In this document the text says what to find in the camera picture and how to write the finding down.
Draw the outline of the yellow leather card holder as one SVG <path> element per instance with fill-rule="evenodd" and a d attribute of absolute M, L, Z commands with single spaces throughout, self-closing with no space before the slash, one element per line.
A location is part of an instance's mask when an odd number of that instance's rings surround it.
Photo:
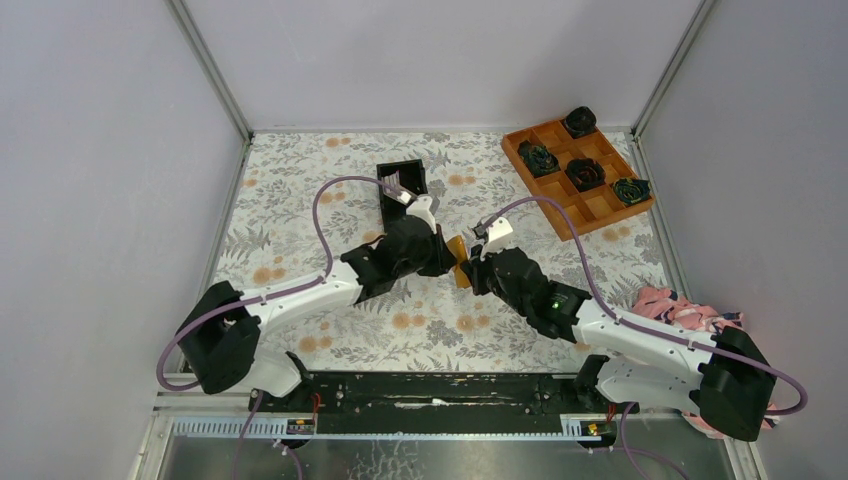
<path fill-rule="evenodd" d="M 456 235 L 450 240 L 446 242 L 446 246 L 450 254 L 454 258 L 454 265 L 452 268 L 452 272 L 454 274 L 454 281 L 457 288 L 458 287 L 458 265 L 460 263 L 465 263 L 468 261 L 468 251 L 464 242 L 464 238 L 462 235 Z"/>

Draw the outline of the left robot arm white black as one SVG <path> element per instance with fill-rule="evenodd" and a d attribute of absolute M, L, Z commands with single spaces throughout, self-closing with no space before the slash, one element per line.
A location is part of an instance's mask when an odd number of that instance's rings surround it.
<path fill-rule="evenodd" d="M 335 259 L 330 272 L 281 289 L 237 290 L 228 281 L 209 287 L 175 334 L 175 345 L 207 395 L 236 385 L 269 393 L 288 411 L 309 401 L 310 385 L 292 355 L 264 353 L 260 341 L 307 317 L 346 308 L 392 290 L 408 275 L 438 277 L 457 264 L 440 227 L 406 215 L 378 240 Z"/>

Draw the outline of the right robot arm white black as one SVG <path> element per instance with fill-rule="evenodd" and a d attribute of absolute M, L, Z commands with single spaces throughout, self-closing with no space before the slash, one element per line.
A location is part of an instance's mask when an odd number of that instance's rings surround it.
<path fill-rule="evenodd" d="M 692 413 L 737 440 L 759 437 L 776 377 L 745 331 L 693 331 L 607 313 L 587 291 L 549 279 L 518 248 L 480 251 L 458 265 L 474 294 L 496 296 L 542 336 L 618 354 L 591 356 L 581 367 L 573 396 L 583 410 L 635 402 Z"/>

